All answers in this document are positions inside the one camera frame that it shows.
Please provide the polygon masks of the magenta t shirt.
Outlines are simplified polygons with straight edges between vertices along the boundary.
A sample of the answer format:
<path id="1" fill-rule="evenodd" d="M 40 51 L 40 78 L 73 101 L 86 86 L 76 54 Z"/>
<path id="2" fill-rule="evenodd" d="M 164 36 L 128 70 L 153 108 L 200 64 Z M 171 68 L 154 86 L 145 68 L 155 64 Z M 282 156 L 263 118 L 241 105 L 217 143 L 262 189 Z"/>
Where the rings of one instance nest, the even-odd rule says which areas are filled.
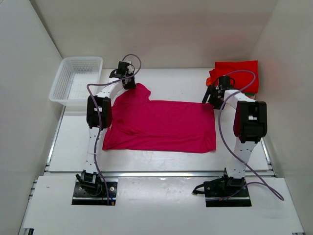
<path id="1" fill-rule="evenodd" d="M 215 151 L 213 107 L 206 103 L 150 100 L 151 91 L 138 83 L 119 95 L 112 107 L 112 125 L 103 150 Z"/>

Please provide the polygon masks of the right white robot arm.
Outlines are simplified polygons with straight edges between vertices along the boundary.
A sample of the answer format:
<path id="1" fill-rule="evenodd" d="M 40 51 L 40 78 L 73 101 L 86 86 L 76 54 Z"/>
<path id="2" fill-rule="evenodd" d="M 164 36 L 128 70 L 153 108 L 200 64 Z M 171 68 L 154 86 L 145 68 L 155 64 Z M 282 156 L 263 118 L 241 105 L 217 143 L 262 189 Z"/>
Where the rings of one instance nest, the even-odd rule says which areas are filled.
<path id="1" fill-rule="evenodd" d="M 208 86 L 202 100 L 218 109 L 219 132 L 221 127 L 221 111 L 225 105 L 235 109 L 233 133 L 236 143 L 233 150 L 229 147 L 233 159 L 228 162 L 224 175 L 215 181 L 215 188 L 221 194 L 231 196 L 245 184 L 246 164 L 258 142 L 267 133 L 267 105 L 263 101 L 255 101 L 230 85 Z"/>

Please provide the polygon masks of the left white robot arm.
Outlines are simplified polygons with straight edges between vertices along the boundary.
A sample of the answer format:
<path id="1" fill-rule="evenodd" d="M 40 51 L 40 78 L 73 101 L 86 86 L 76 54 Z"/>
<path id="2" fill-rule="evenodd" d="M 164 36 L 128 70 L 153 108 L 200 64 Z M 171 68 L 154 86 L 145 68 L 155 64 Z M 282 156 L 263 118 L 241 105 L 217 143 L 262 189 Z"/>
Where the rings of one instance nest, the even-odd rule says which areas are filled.
<path id="1" fill-rule="evenodd" d="M 100 169 L 97 156 L 102 149 L 105 133 L 112 125 L 112 102 L 120 90 L 136 87 L 135 75 L 138 71 L 118 74 L 117 69 L 109 75 L 105 84 L 87 84 L 89 93 L 86 121 L 89 128 L 89 144 L 86 156 L 86 168 L 77 175 L 80 187 L 92 196 L 105 193 L 109 196 L 109 187 Z"/>

